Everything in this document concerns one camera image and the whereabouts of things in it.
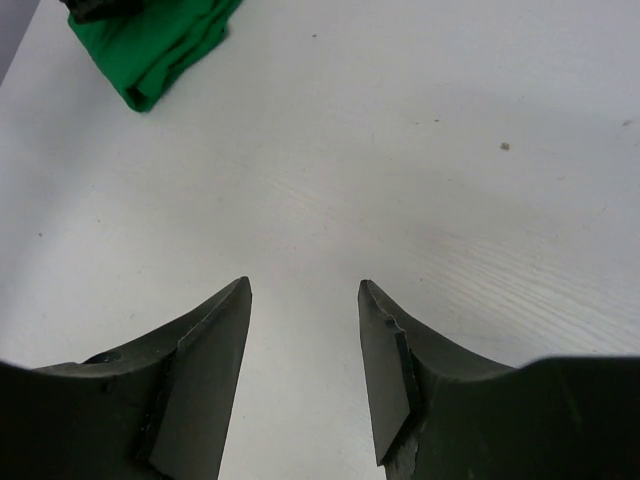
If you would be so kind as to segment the green t shirt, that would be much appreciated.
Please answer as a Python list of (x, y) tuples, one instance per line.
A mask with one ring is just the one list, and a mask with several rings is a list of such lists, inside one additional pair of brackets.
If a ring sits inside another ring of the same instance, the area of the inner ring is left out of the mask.
[(129, 108), (150, 111), (228, 35), (239, 1), (136, 1), (128, 12), (71, 13), (68, 25)]

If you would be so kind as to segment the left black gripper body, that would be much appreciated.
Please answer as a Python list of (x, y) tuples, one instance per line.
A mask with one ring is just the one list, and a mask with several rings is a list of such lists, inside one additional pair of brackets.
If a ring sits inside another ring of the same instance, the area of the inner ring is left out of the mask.
[(143, 0), (61, 0), (76, 23), (91, 23), (135, 15), (144, 9)]

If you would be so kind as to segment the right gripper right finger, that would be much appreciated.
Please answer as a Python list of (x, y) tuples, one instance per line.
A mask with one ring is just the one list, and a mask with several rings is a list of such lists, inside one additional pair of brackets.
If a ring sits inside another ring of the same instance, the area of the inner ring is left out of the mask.
[(360, 282), (358, 312), (376, 464), (388, 479), (421, 479), (418, 454), (439, 384), (484, 380), (511, 368), (415, 319), (372, 280)]

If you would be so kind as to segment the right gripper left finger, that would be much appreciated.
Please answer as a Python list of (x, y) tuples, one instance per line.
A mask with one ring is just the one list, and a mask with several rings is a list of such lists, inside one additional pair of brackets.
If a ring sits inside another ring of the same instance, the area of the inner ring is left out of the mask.
[(215, 479), (250, 320), (250, 282), (83, 363), (42, 368), (42, 479)]

